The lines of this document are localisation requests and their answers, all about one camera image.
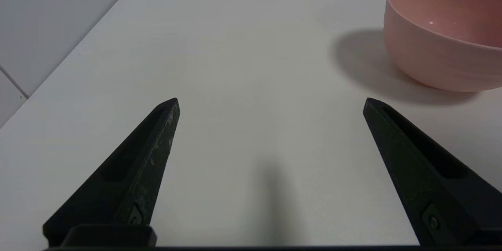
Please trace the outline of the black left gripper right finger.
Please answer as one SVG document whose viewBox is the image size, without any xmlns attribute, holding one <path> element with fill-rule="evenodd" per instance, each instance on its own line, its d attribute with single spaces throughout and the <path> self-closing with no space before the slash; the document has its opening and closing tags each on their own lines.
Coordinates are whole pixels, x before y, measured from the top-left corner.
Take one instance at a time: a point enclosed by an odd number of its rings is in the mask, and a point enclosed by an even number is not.
<svg viewBox="0 0 502 251">
<path fill-rule="evenodd" d="M 501 246 L 501 192 L 388 104 L 363 115 L 420 246 Z"/>
</svg>

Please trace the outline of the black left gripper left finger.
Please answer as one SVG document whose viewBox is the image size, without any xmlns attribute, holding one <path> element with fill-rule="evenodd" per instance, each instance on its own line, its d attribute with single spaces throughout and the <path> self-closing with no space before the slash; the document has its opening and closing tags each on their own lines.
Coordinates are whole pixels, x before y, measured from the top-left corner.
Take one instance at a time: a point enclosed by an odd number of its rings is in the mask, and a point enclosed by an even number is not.
<svg viewBox="0 0 502 251">
<path fill-rule="evenodd" d="M 180 117 L 154 110 L 43 225 L 50 247 L 154 247 L 150 227 Z"/>
</svg>

